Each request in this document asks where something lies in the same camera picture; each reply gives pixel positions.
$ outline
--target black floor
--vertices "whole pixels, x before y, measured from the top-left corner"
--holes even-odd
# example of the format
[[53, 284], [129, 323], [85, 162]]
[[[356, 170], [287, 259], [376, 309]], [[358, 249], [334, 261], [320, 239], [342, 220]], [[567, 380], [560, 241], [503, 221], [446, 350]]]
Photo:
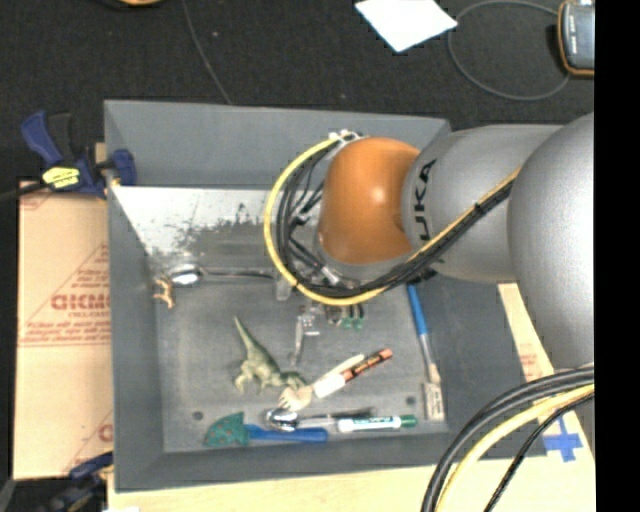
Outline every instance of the black floor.
[[[454, 18], [476, 0], [441, 0]], [[594, 82], [569, 80], [542, 101], [491, 95], [465, 79], [432, 39], [394, 52], [344, 0], [184, 0], [210, 75], [191, 39], [183, 0], [108, 9], [96, 0], [0, 2], [0, 192], [37, 176], [40, 160], [20, 122], [39, 109], [73, 115], [77, 145], [102, 138], [107, 98], [390, 112], [446, 118], [455, 130], [492, 123], [569, 122], [594, 109]], [[559, 1], [538, 5], [557, 9]], [[538, 9], [474, 10], [453, 33], [478, 80], [512, 95], [541, 95], [563, 80], [552, 26]], [[16, 212], [0, 204], [0, 483], [10, 474], [15, 365]], [[64, 482], [20, 484], [9, 510], [33, 505]]]

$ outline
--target cardboard box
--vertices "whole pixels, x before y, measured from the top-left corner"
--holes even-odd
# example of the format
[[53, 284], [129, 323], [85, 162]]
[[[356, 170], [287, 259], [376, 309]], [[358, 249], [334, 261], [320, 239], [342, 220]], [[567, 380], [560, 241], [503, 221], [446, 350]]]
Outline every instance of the cardboard box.
[[20, 201], [15, 479], [65, 476], [113, 447], [107, 205]]

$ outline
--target metal spoon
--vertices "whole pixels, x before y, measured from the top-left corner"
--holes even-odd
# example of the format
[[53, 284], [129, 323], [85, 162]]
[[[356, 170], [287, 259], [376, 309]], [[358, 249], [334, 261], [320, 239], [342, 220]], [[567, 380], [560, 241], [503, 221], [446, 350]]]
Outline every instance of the metal spoon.
[[340, 418], [367, 418], [375, 414], [373, 407], [343, 411], [337, 413], [320, 414], [316, 416], [300, 416], [297, 412], [277, 407], [267, 411], [265, 423], [282, 432], [293, 432], [303, 427], [333, 427]]

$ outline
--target green toy dinosaur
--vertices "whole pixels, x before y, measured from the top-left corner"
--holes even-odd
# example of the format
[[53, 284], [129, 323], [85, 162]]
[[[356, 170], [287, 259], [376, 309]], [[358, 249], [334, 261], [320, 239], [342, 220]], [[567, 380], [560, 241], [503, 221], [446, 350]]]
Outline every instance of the green toy dinosaur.
[[281, 372], [273, 357], [251, 336], [238, 317], [234, 317], [234, 320], [240, 337], [247, 348], [247, 357], [240, 365], [241, 373], [234, 381], [240, 393], [244, 393], [245, 382], [254, 378], [260, 381], [260, 391], [267, 386], [289, 386], [297, 390], [306, 384], [298, 372]]

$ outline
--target yellow clamp label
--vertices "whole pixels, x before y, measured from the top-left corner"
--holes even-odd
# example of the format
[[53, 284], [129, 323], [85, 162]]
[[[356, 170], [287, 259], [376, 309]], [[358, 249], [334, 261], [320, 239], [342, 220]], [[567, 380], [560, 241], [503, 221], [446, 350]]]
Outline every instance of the yellow clamp label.
[[42, 175], [42, 179], [53, 188], [65, 188], [80, 182], [80, 171], [75, 167], [52, 167]]

